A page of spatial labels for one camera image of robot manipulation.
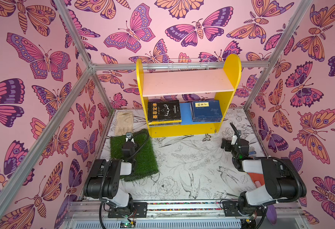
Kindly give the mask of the black book gold title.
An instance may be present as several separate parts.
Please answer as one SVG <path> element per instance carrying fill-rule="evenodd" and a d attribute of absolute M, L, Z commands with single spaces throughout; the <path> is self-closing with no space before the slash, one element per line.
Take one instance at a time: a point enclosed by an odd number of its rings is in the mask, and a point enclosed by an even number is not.
<path fill-rule="evenodd" d="M 180 120 L 180 102 L 178 100 L 148 102 L 147 119 L 148 122 Z"/>

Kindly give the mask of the yellow black book bottom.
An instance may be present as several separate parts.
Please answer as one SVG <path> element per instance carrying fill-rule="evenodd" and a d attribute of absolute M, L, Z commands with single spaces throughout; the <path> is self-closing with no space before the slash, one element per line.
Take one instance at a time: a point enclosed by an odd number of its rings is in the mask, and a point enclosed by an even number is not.
<path fill-rule="evenodd" d="M 151 122 L 148 123 L 150 127 L 160 127 L 160 126 L 175 126 L 181 125 L 181 120 L 171 120 L 171 121 L 159 121 L 159 122 Z"/>

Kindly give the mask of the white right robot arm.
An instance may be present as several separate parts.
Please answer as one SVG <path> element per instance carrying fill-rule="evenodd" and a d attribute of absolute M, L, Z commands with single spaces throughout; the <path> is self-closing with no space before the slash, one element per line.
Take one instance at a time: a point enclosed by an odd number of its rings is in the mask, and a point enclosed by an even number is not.
<path fill-rule="evenodd" d="M 296 202 L 304 198 L 307 188 L 289 159 L 248 155 L 248 141 L 236 135 L 222 139 L 221 148 L 232 153 L 234 167 L 240 172 L 259 174 L 264 184 L 252 191 L 244 191 L 238 198 L 243 207 L 267 206 L 275 203 Z"/>

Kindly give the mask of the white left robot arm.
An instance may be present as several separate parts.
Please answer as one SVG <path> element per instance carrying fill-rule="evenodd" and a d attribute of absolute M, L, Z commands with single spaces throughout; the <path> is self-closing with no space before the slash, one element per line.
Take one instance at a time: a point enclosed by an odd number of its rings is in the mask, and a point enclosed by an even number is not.
<path fill-rule="evenodd" d="M 123 176 L 129 176 L 134 172 L 137 144 L 128 140 L 121 150 L 126 160 L 95 160 L 84 184 L 83 194 L 114 209 L 132 209 L 133 198 L 131 194 L 119 188 L 119 181 Z"/>

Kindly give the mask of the green artificial grass mat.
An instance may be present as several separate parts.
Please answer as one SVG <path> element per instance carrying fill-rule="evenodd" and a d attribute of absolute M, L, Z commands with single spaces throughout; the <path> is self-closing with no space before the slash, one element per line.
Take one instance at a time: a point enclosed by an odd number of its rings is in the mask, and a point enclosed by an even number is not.
<path fill-rule="evenodd" d="M 130 175 L 122 176 L 125 182 L 141 180 L 159 172 L 151 137 L 147 129 L 132 134 L 131 140 L 125 135 L 110 138 L 111 158 L 121 159 L 133 165 Z"/>

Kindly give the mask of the beige cloth glove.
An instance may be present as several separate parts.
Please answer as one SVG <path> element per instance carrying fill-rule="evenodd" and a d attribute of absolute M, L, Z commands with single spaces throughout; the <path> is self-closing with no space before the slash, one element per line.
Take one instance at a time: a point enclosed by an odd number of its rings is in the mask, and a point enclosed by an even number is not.
<path fill-rule="evenodd" d="M 132 111 L 118 112 L 116 115 L 115 136 L 133 131 L 134 115 Z"/>

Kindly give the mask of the purple bulb object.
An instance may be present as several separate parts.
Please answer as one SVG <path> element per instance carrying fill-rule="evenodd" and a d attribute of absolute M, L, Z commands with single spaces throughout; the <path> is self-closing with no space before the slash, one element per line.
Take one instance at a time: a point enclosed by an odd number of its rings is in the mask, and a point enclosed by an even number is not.
<path fill-rule="evenodd" d="M 277 217 L 277 212 L 276 212 L 276 208 L 274 205 L 268 206 L 266 217 L 271 225 L 276 225 L 278 217 Z"/>

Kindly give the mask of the yellow wooden bookshelf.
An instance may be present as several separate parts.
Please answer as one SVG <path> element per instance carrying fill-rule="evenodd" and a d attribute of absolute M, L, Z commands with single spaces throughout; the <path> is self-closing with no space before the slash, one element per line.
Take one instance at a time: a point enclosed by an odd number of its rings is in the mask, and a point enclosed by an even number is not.
<path fill-rule="evenodd" d="M 221 69 L 144 73 L 142 61 L 138 59 L 136 75 L 144 115 L 147 115 L 149 97 L 200 93 L 214 93 L 225 115 L 241 80 L 242 64 L 238 55 L 231 54 Z M 179 125 L 147 125 L 147 129 L 152 138 L 204 135 L 218 133 L 222 123 L 195 122 L 188 125 L 183 118 Z"/>

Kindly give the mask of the small green circuit board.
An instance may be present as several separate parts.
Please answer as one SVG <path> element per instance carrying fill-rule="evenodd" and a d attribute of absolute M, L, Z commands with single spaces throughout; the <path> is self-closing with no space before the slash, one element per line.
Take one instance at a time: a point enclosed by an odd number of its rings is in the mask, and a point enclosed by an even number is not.
<path fill-rule="evenodd" d="M 120 228 L 121 229 L 129 229 L 129 228 L 135 228 L 136 222 L 135 221 L 122 221 L 120 223 Z"/>

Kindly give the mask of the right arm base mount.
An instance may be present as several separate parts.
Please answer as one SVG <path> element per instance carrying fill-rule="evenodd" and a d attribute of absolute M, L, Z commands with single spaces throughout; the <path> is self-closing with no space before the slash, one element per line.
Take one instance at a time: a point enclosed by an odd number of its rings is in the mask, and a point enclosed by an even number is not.
<path fill-rule="evenodd" d="M 219 203 L 226 217 L 256 217 L 263 216 L 267 210 L 263 206 L 249 205 L 245 194 L 240 195 L 238 199 L 222 199 Z"/>

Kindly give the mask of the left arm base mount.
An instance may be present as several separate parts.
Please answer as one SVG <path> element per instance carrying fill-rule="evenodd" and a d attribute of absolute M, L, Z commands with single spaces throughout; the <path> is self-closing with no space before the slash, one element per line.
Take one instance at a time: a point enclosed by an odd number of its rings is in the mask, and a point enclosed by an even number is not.
<path fill-rule="evenodd" d="M 108 218 L 146 218 L 147 202 L 133 202 L 126 207 L 110 208 Z"/>

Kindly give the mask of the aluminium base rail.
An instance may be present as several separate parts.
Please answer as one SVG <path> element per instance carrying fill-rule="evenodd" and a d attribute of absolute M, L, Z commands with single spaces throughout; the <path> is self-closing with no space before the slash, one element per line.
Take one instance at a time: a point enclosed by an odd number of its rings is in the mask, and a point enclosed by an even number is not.
<path fill-rule="evenodd" d="M 120 229 L 122 221 L 135 221 L 132 229 L 240 229 L 259 223 L 262 216 L 226 217 L 220 200 L 146 201 L 146 218 L 108 218 L 108 207 L 98 201 L 73 202 L 66 215 L 64 229 Z"/>

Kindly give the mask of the aluminium frame post right rear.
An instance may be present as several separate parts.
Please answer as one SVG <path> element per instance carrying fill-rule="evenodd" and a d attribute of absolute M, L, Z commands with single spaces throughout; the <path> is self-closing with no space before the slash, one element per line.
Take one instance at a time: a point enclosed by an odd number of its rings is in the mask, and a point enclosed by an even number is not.
<path fill-rule="evenodd" d="M 301 20 L 305 16 L 307 10 L 311 6 L 313 1 L 311 0 L 302 0 L 300 1 L 298 7 L 294 11 L 292 17 L 290 18 L 286 29 L 284 30 L 276 48 L 272 52 L 270 58 L 269 58 L 269 64 L 263 69 L 259 79 L 257 80 L 250 96 L 246 100 L 246 103 L 243 107 L 244 111 L 247 112 L 251 106 L 251 104 L 254 102 L 255 97 L 258 95 L 260 89 L 264 85 L 265 81 L 271 74 L 275 63 L 277 60 L 281 57 L 282 52 L 284 51 L 287 43 L 289 42 L 290 38 L 294 34 L 297 27 L 300 25 Z"/>

